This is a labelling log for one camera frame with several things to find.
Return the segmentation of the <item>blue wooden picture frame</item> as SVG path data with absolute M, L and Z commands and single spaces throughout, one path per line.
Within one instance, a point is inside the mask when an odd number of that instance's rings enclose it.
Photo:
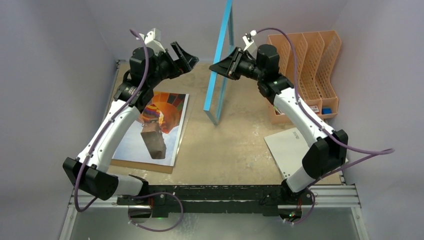
M 228 42 L 229 42 L 228 53 L 230 54 L 235 48 L 233 2 L 234 2 L 233 0 L 227 0 L 225 4 L 225 9 L 224 9 L 221 26 L 219 30 L 219 36 L 217 40 L 217 45 L 215 49 L 215 55 L 213 59 L 214 64 L 221 60 L 226 37 L 228 38 Z M 206 92 L 205 101 L 203 105 L 203 111 L 205 112 L 209 120 L 215 126 L 219 124 L 219 120 L 220 120 L 221 112 L 223 108 L 223 103 L 224 103 L 225 90 L 227 86 L 227 78 L 224 77 L 221 84 L 220 92 L 218 95 L 216 110 L 215 110 L 215 113 L 213 113 L 211 111 L 211 106 L 213 102 L 215 86 L 217 83 L 217 77 L 218 77 L 218 74 L 216 72 L 212 71 L 210 73 L 210 78 L 209 78 L 209 82 L 207 86 L 207 92 Z

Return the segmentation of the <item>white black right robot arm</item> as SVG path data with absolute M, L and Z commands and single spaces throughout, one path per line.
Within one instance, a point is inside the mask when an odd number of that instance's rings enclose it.
M 309 149 L 301 167 L 283 181 L 280 196 L 288 204 L 300 198 L 301 192 L 325 174 L 346 162 L 348 135 L 335 130 L 318 117 L 296 94 L 295 86 L 279 71 L 280 56 L 276 47 L 260 45 L 256 58 L 237 47 L 219 65 L 232 80 L 244 76 L 257 82 L 260 94 L 283 112 L 297 127 Z

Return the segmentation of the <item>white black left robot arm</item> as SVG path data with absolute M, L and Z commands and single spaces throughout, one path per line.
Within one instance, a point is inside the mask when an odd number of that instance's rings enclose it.
M 174 79 L 190 72 L 199 58 L 187 53 L 175 41 L 171 47 L 155 52 L 153 47 L 139 47 L 132 52 L 129 70 L 117 88 L 109 112 L 95 135 L 76 158 L 68 157 L 63 169 L 75 192 L 86 192 L 98 199 L 114 195 L 129 195 L 138 205 L 146 203 L 149 191 L 144 179 L 133 175 L 108 173 L 112 157 L 125 133 L 154 96 L 154 88 L 163 80 Z

